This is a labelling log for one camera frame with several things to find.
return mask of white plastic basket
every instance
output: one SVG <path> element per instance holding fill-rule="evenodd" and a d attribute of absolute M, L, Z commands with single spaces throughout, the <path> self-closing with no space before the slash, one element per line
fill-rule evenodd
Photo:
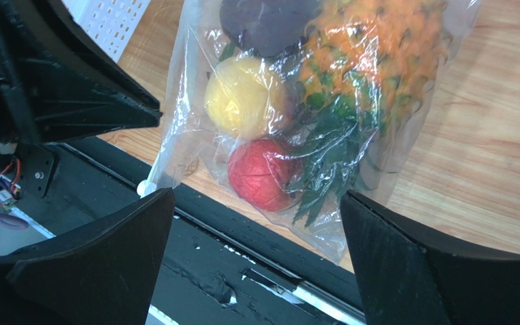
<path fill-rule="evenodd" d="M 62 0 L 74 21 L 118 62 L 150 0 Z"/>

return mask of wooden table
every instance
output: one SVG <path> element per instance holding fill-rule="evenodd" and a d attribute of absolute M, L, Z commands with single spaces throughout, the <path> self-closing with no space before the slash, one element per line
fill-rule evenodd
<path fill-rule="evenodd" d="M 182 3 L 152 0 L 119 62 L 162 102 Z M 148 163 L 160 137 L 160 129 L 102 136 Z M 310 249 L 217 189 L 206 171 L 185 183 Z M 388 207 L 453 236 L 520 253 L 520 1 L 484 1 Z M 341 266 L 351 269 L 349 257 Z"/>

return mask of black bracket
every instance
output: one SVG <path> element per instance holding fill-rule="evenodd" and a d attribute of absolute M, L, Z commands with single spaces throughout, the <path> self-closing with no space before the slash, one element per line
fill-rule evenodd
<path fill-rule="evenodd" d="M 45 197 L 55 171 L 53 153 L 43 146 L 20 145 L 16 156 L 21 164 L 18 184 L 22 191 L 38 198 Z"/>

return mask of red fruit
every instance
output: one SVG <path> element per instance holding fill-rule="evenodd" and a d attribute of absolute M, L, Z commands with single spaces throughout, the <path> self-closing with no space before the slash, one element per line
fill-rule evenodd
<path fill-rule="evenodd" d="M 282 188 L 294 176 L 297 161 L 272 140 L 240 146 L 228 162 L 228 180 L 236 193 L 262 210 L 276 212 L 292 205 Z"/>

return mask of purple cable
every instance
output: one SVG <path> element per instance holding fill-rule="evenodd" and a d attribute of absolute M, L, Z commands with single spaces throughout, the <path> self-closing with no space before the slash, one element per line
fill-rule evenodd
<path fill-rule="evenodd" d="M 6 215 L 0 213 L 0 224 L 3 227 L 11 230 L 24 230 L 30 226 L 27 221 L 22 218 L 14 217 L 13 215 Z"/>

